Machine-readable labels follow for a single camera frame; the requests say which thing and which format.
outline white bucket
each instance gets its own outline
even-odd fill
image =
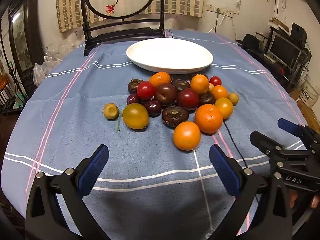
[[[306,77],[305,82],[302,84],[300,91],[300,98],[307,107],[312,107],[317,101],[320,94],[320,89],[313,83],[309,76]]]

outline checkered curtain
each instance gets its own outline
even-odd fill
[[[204,0],[164,0],[164,12],[202,17]],[[80,0],[56,0],[57,18],[60,32],[82,26]],[[95,15],[86,6],[89,23],[103,21],[104,18]],[[153,0],[142,14],[160,13],[160,0]]]

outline black hat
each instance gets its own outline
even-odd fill
[[[259,49],[259,40],[251,35],[251,34],[246,34],[244,39],[241,40],[236,40],[236,42],[240,43],[244,49]]]

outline oval white plate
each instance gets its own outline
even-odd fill
[[[188,74],[205,69],[213,61],[206,48],[185,40],[156,38],[132,44],[127,57],[139,67],[153,72]]]

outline black speaker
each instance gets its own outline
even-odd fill
[[[292,23],[291,37],[301,44],[301,46],[304,47],[306,45],[307,33],[304,28],[295,23]]]

